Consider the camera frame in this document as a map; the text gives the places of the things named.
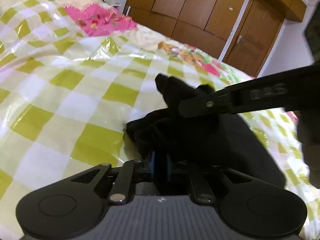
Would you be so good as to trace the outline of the dark gloved right hand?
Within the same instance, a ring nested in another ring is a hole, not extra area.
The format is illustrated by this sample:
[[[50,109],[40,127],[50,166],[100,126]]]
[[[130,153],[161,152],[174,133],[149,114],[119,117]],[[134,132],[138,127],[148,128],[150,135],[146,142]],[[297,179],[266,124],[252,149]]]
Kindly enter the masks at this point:
[[[310,19],[305,36],[314,59],[314,65],[319,66],[319,7]],[[311,91],[312,105],[300,113],[297,126],[298,140],[302,144],[304,163],[309,168],[309,181],[319,189],[319,89]]]

